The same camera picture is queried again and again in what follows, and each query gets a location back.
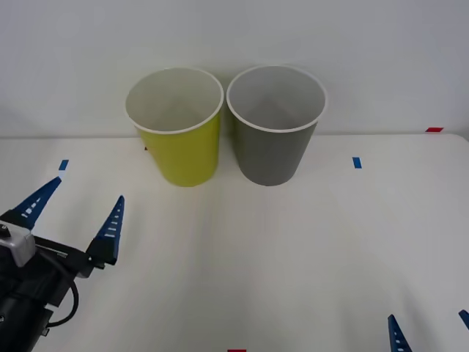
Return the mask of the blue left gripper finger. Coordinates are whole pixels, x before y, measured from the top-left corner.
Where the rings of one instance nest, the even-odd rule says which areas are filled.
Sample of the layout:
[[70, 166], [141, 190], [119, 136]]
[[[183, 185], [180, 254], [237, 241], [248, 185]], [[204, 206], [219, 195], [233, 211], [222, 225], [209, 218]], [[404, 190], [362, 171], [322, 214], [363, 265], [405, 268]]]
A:
[[111, 213], [92, 239], [86, 253], [93, 266], [115, 265], [119, 254], [119, 241], [125, 210], [125, 198], [121, 195]]
[[31, 231], [60, 183], [61, 178], [55, 177], [25, 198], [19, 205], [3, 213], [1, 215], [1, 234], [11, 235], [10, 228], [13, 225]]

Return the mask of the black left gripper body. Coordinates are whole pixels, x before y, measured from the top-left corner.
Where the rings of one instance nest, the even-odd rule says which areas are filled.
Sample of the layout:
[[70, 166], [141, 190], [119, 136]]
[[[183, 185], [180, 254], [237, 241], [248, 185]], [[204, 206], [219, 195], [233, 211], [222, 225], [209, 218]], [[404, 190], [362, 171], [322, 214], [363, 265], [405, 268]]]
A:
[[27, 298], [58, 307], [70, 285], [64, 274], [40, 256], [55, 259], [71, 278], [87, 278], [95, 268], [105, 268], [105, 254], [83, 252], [61, 243], [35, 237], [36, 253], [25, 266], [15, 264], [11, 251], [1, 247], [1, 298]]

